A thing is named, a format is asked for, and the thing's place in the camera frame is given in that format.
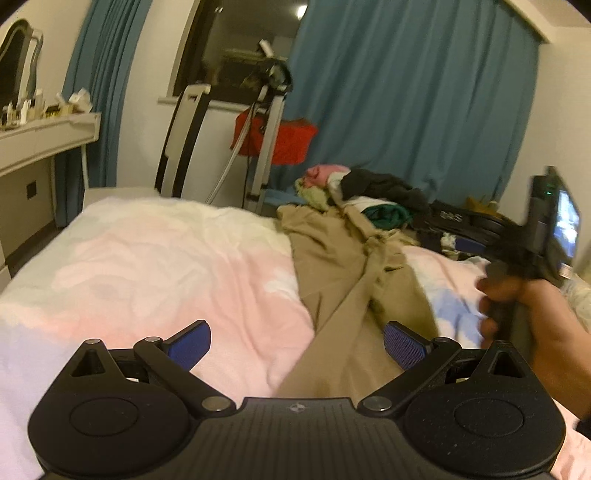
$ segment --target green cloth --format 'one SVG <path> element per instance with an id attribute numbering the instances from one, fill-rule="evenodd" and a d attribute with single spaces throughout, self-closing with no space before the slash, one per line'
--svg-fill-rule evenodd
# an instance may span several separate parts
<path id="1" fill-rule="evenodd" d="M 363 214 L 380 230 L 394 230 L 413 219 L 412 214 L 402 205 L 384 203 L 366 208 Z"/>
<path id="2" fill-rule="evenodd" d="M 297 179 L 294 186 L 298 197 L 302 197 L 308 205 L 319 212 L 328 212 L 330 193 L 327 190 L 317 186 L 304 188 L 304 179 Z"/>

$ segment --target logo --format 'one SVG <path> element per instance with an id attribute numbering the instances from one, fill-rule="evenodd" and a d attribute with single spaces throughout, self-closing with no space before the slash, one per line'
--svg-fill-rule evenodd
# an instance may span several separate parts
<path id="1" fill-rule="evenodd" d="M 447 213 L 443 210 L 439 212 L 439 216 L 444 220 L 452 220 L 454 222 L 462 222 L 464 220 L 462 216 L 458 215 L 457 213 Z"/>
<path id="2" fill-rule="evenodd" d="M 306 409 L 305 405 L 302 405 L 301 403 L 294 403 L 291 407 L 290 410 L 293 413 L 302 413 L 304 410 Z"/>

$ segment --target metal screw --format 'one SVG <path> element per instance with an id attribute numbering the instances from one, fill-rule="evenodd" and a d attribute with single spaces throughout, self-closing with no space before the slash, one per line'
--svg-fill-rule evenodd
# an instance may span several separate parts
<path id="1" fill-rule="evenodd" d="M 203 408 L 209 411 L 224 411 L 232 405 L 226 397 L 208 397 L 201 402 Z"/>
<path id="2" fill-rule="evenodd" d="M 371 411 L 385 411 L 392 408 L 392 402 L 386 397 L 369 397 L 363 401 L 363 406 Z"/>

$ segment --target person's arm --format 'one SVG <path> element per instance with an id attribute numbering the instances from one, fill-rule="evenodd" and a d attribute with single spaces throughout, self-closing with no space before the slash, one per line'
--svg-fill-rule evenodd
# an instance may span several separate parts
<path id="1" fill-rule="evenodd" d="M 524 281 L 508 277 L 499 284 L 478 281 L 486 296 L 479 310 L 486 314 L 493 301 L 517 299 L 530 309 L 535 339 L 531 368 L 554 399 L 580 419 L 591 417 L 591 335 L 585 331 L 560 290 L 545 280 Z M 487 348 L 498 330 L 485 319 L 480 332 Z"/>

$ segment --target beige pants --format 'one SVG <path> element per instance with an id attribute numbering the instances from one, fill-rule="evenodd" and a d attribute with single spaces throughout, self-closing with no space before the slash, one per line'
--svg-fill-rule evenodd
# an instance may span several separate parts
<path id="1" fill-rule="evenodd" d="M 355 404 L 400 373 L 384 350 L 384 326 L 396 320 L 438 335 L 423 290 L 407 265 L 400 231 L 373 227 L 354 207 L 279 209 L 293 249 L 300 297 L 316 336 L 276 395 L 350 397 Z"/>

